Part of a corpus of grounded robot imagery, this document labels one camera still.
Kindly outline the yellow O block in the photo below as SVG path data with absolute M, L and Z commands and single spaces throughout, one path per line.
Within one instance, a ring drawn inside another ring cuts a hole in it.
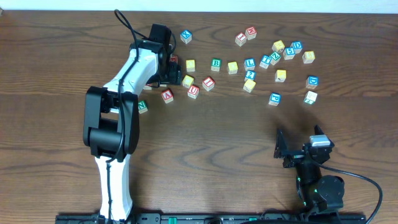
M 228 63 L 228 73 L 230 75 L 236 74 L 238 72 L 238 64 L 237 62 L 229 62 Z
M 187 72 L 194 72 L 196 70 L 194 59 L 186 60 L 185 64 Z

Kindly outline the green B block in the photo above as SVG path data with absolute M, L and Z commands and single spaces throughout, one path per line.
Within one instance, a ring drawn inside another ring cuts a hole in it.
M 219 72 L 221 68 L 221 59 L 213 58 L 211 60 L 211 71 Z

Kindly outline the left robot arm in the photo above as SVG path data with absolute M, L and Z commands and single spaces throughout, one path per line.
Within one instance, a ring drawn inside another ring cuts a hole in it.
M 97 163 L 102 206 L 99 219 L 127 223 L 133 208 L 129 161 L 139 140 L 139 95 L 149 84 L 180 85 L 181 67 L 171 61 L 172 31 L 153 24 L 148 37 L 135 40 L 117 75 L 85 96 L 83 142 Z

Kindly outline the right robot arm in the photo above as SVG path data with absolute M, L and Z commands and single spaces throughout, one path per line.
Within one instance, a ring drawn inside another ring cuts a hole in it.
M 334 143 L 318 125 L 301 150 L 290 150 L 280 129 L 277 130 L 274 158 L 284 168 L 297 172 L 296 188 L 305 207 L 316 213 L 334 212 L 343 207 L 345 182 L 335 175 L 322 175 L 320 166 L 330 159 Z

